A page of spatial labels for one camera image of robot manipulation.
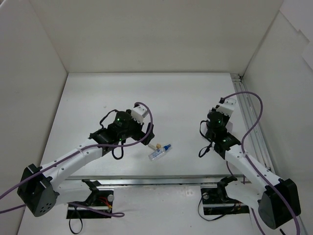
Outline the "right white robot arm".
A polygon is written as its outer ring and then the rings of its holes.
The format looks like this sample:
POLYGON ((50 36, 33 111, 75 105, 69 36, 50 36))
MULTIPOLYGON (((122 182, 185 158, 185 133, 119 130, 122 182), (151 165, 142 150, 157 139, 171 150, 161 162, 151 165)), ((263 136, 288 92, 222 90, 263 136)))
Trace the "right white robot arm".
POLYGON ((241 142, 228 132, 226 124, 233 112, 212 108, 207 114, 205 137, 225 161, 247 177, 254 188, 225 177, 218 182, 217 198, 223 202, 240 201, 258 212, 261 220, 275 230, 301 214, 297 186, 291 179, 283 180, 242 150, 241 142))

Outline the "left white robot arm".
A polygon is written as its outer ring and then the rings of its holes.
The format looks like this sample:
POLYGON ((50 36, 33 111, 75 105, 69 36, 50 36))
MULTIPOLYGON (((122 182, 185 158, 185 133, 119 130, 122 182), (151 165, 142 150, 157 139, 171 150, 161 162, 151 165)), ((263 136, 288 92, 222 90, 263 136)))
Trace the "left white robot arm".
POLYGON ((29 165, 22 174, 18 196, 35 217, 43 216, 59 204, 93 205, 100 193, 98 181, 82 179, 71 183, 66 179, 92 161, 114 153, 117 148, 123 149, 127 139, 148 145, 155 136, 154 125, 149 122, 146 132, 142 128, 144 118, 150 114, 149 108, 139 103, 131 110, 117 111, 113 123, 91 133, 65 156, 39 167, 29 165))

